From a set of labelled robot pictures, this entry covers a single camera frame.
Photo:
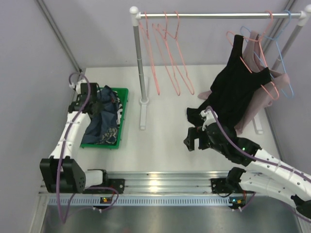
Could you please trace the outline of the blue tank top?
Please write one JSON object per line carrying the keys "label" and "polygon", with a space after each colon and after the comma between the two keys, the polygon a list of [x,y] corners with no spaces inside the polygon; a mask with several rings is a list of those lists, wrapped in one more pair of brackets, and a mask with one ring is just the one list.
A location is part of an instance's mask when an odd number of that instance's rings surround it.
{"label": "blue tank top", "polygon": [[98,97],[102,111],[91,118],[82,144],[112,146],[117,143],[123,105],[118,93],[107,85],[98,92]]}

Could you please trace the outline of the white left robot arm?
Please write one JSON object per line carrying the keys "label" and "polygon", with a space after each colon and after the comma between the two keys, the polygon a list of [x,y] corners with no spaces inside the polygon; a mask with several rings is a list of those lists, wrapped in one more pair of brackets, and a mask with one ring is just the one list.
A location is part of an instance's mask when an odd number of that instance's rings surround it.
{"label": "white left robot arm", "polygon": [[76,101],[69,105],[61,137],[40,171],[49,193],[92,194],[114,188],[106,170],[83,171],[74,159],[81,146],[117,147],[123,105],[116,91],[97,83],[80,84]]}

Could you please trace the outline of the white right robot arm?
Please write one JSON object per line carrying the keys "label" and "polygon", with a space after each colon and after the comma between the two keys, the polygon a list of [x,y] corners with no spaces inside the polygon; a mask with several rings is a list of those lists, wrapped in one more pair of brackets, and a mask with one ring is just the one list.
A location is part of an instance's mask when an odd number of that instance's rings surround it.
{"label": "white right robot arm", "polygon": [[302,216],[311,217],[311,176],[272,156],[259,144],[238,137],[233,129],[212,123],[206,128],[190,127],[184,144],[194,150],[213,149],[229,161],[241,165],[232,168],[226,178],[231,192],[262,193],[295,208]]}

